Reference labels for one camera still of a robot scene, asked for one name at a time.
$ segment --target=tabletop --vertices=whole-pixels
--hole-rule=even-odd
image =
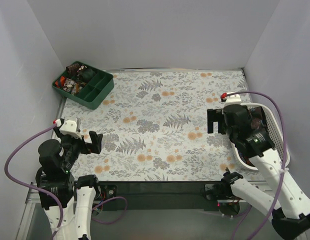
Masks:
[[[223,107],[224,92],[247,90],[242,71],[112,72],[114,89],[95,109],[67,99],[62,117],[80,117],[81,134],[103,134],[100,154],[81,154],[75,179],[100,181],[219,181],[225,168],[264,180],[234,159],[226,135],[207,134],[207,109]],[[250,96],[241,96],[250,102]]]

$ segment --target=orange flower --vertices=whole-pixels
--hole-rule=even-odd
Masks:
[[[234,163],[231,163],[231,164],[228,165],[228,167],[229,167],[230,169],[234,169],[234,168],[235,168],[235,164],[234,164]]]
[[[110,170],[110,166],[106,165],[104,168],[103,168],[104,171],[109,171]]]
[[[206,98],[206,102],[210,104],[210,103],[213,102],[213,99],[211,99],[210,97],[208,97],[208,98]]]
[[[130,121],[131,121],[131,120],[130,120],[129,117],[125,117],[125,118],[123,119],[123,123],[125,123],[125,124],[128,124]]]
[[[144,155],[144,154],[138,155],[138,156],[137,156],[137,160],[138,160],[139,162],[144,162],[144,161],[145,161],[145,155]]]
[[[187,137],[190,139],[190,140],[195,140],[196,139],[196,134],[194,132],[189,132]]]
[[[225,163],[222,163],[221,165],[219,165],[220,170],[225,171],[225,169],[227,168],[227,165]]]
[[[100,174],[103,172],[103,167],[102,166],[96,166],[94,169],[95,173]]]
[[[173,163],[175,162],[175,157],[173,155],[169,155],[167,156],[166,161],[169,163]]]

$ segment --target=green tray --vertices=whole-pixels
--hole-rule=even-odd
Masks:
[[[80,90],[80,92],[76,96],[56,87],[54,84],[56,80],[61,78],[61,76],[72,80],[74,79],[74,76],[70,76],[66,70],[52,82],[51,86],[62,96],[69,98],[74,102],[77,102],[89,109],[97,109],[101,102],[114,88],[113,75],[79,61],[76,61],[73,64],[75,63],[78,63],[80,65],[84,64],[96,72],[96,75],[88,82],[85,87],[83,87],[83,89]]]

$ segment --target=floral tablecloth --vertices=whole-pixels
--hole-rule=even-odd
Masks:
[[[228,167],[248,180],[264,180],[239,168],[226,135],[207,134],[207,109],[223,107],[220,94],[247,89],[241,71],[112,74],[115,87],[96,110],[65,103],[62,117],[80,117],[87,141],[90,130],[104,134],[99,155],[82,154],[75,162],[75,179],[219,181]]]

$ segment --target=oval white basket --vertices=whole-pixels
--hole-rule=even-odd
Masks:
[[[280,127],[276,122],[276,119],[272,113],[272,111],[265,105],[259,104],[259,103],[241,103],[243,106],[247,106],[248,109],[256,108],[256,107],[262,107],[265,116],[266,116],[266,122],[267,122],[267,128],[269,132],[269,136],[271,140],[275,144],[275,148],[278,151],[279,157],[281,160],[283,160],[283,135],[281,133]],[[233,148],[233,151],[236,156],[237,163],[241,166],[244,167],[245,169],[253,170],[253,171],[258,171],[258,169],[254,166],[249,166],[245,162],[242,161],[239,152],[237,151],[235,145],[231,143],[231,147]],[[288,164],[290,163],[290,153],[289,150],[287,149],[287,161],[285,166],[287,167]]]

